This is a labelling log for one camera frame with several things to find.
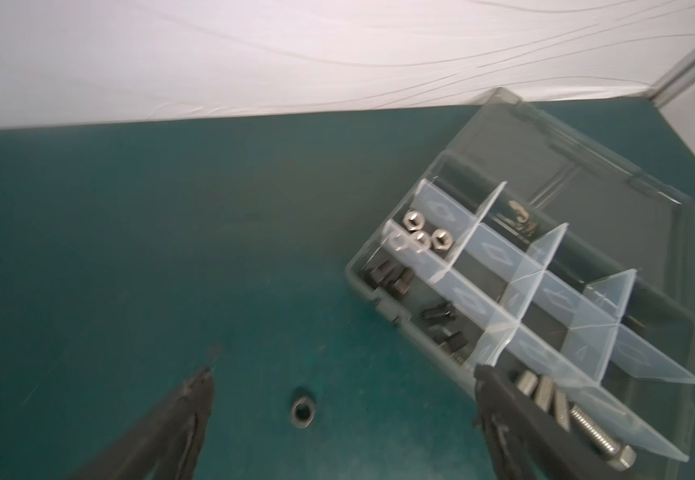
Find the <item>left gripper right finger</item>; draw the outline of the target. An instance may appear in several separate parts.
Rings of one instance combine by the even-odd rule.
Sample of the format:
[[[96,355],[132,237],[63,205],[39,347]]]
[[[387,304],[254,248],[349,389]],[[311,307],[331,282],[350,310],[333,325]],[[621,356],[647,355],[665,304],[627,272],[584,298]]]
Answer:
[[[499,479],[621,479],[593,450],[541,411],[503,371],[479,365],[475,377],[477,424]]]

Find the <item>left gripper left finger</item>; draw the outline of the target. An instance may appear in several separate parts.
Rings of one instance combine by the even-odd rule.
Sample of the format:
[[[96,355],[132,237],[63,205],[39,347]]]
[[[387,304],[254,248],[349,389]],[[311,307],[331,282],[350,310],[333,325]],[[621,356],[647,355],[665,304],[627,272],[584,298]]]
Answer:
[[[209,368],[184,380],[70,479],[192,479],[215,397]]]

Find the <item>small silver bolt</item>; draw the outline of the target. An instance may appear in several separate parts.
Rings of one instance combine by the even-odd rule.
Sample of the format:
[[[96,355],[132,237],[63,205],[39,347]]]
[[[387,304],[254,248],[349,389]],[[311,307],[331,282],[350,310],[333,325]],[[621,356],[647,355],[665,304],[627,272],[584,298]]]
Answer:
[[[517,380],[515,380],[515,387],[527,397],[533,395],[535,388],[537,388],[537,384],[539,384],[539,376],[529,370],[521,372],[521,374],[517,376]]]

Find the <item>large silver hex bolt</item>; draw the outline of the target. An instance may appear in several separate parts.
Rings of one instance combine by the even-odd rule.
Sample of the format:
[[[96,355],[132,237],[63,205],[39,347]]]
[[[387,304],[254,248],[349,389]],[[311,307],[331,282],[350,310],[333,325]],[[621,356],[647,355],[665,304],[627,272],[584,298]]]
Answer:
[[[581,406],[573,404],[569,410],[569,415],[571,415],[573,423],[593,443],[593,446],[597,447],[599,452],[603,454],[603,458],[609,466],[618,472],[625,472],[633,467],[635,460],[637,460],[637,454],[631,446],[609,435]]]

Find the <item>black hex bolt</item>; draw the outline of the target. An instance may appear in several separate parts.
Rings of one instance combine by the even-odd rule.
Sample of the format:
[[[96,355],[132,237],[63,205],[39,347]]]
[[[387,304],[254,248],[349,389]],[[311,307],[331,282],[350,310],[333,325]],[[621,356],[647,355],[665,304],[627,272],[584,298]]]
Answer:
[[[409,292],[413,278],[415,278],[415,272],[413,272],[413,269],[405,268],[401,274],[399,274],[399,277],[389,286],[389,292],[391,292],[391,295],[399,299],[405,298],[407,292]]]
[[[445,353],[453,355],[465,348],[467,344],[469,344],[467,336],[465,336],[463,332],[457,332],[447,336],[447,338],[439,344],[439,348],[443,349]]]
[[[457,309],[451,302],[445,302],[421,312],[421,319],[429,325],[448,324],[455,318],[457,318]]]

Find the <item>black screw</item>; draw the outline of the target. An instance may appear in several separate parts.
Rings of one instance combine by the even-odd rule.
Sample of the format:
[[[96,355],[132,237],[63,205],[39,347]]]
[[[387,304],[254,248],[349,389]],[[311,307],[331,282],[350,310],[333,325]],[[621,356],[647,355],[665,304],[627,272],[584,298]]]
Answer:
[[[393,259],[385,260],[374,266],[367,266],[365,270],[365,281],[373,289],[387,288],[399,268],[399,263]]]

